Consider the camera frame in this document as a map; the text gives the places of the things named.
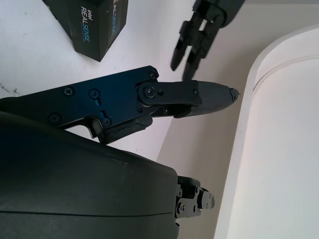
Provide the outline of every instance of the white surface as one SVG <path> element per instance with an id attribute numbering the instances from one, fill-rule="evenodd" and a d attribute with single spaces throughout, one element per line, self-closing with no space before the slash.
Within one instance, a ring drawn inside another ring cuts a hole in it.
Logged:
<path id="1" fill-rule="evenodd" d="M 318 66 L 282 68 L 253 98 L 228 239 L 319 237 Z"/>
<path id="2" fill-rule="evenodd" d="M 319 6 L 246 5 L 229 26 L 220 30 L 195 78 L 208 78 L 235 87 L 242 95 L 236 104 L 224 111 L 173 119 L 157 160 L 174 168 L 179 175 L 198 179 L 216 200 L 215 208 L 204 211 L 200 217 L 178 220 L 181 239 L 213 238 L 217 220 L 220 223 L 216 238 L 226 238 L 220 229 L 225 226 L 223 232 L 227 233 L 233 196 L 223 197 L 223 192 L 241 101 L 246 99 L 246 92 L 244 99 L 243 93 L 249 70 L 258 55 L 273 41 L 318 22 Z M 236 172 L 232 165 L 229 174 L 236 173 L 238 168 Z M 220 206 L 225 202 L 230 203 L 230 210 L 222 210 L 219 214 Z"/>
<path id="3" fill-rule="evenodd" d="M 318 237 L 311 212 L 318 196 L 311 186 L 319 170 L 318 40 L 318 25 L 307 27 L 278 39 L 255 61 L 215 238 Z"/>
<path id="4" fill-rule="evenodd" d="M 179 81 L 182 67 L 169 63 L 179 29 L 193 0 L 130 0 L 127 25 L 101 63 L 76 53 L 72 42 L 41 0 L 2 0 L 0 8 L 0 98 L 26 95 L 146 65 L 160 81 Z M 112 146 L 156 160 L 171 118 Z M 87 137 L 86 129 L 73 130 Z"/>

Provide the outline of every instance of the black plastic housing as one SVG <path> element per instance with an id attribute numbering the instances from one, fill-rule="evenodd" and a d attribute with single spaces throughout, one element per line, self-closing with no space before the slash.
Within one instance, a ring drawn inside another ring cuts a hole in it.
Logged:
<path id="1" fill-rule="evenodd" d="M 0 131 L 1 239 L 177 238 L 173 169 L 8 113 Z"/>
<path id="2" fill-rule="evenodd" d="M 203 13 L 209 11 L 210 7 L 216 9 L 216 11 L 222 10 L 224 13 L 224 22 L 221 27 L 225 27 L 235 18 L 241 6 L 244 4 L 244 1 L 245 0 L 196 0 L 193 11 Z"/>

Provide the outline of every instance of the realsense logo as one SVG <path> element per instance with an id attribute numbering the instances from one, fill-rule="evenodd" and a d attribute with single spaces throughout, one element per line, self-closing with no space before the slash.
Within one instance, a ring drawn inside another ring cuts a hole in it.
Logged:
<path id="1" fill-rule="evenodd" d="M 113 0 L 112 38 L 116 33 L 116 6 L 119 0 Z"/>
<path id="2" fill-rule="evenodd" d="M 82 15 L 83 41 L 90 42 L 90 31 L 89 31 L 88 20 L 93 21 L 92 11 L 86 9 L 85 7 L 81 7 L 81 15 Z"/>

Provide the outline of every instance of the black box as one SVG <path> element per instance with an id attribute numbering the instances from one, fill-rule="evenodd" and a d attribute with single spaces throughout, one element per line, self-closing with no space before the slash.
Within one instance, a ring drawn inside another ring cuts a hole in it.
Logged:
<path id="1" fill-rule="evenodd" d="M 128 0 L 43 0 L 75 51 L 101 61 L 126 24 Z"/>

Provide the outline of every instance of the metal bracket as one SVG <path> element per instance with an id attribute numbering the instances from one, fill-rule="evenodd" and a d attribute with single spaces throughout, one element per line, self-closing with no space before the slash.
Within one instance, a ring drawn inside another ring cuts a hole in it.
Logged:
<path id="1" fill-rule="evenodd" d="M 152 117 L 202 115 L 233 104 L 236 90 L 212 82 L 158 82 L 154 67 L 0 100 L 0 111 L 62 129 L 87 127 L 111 143 L 152 124 Z"/>
<path id="2" fill-rule="evenodd" d="M 178 177 L 176 189 L 176 218 L 200 216 L 202 209 L 215 206 L 213 195 L 200 187 L 200 182 L 192 178 Z"/>

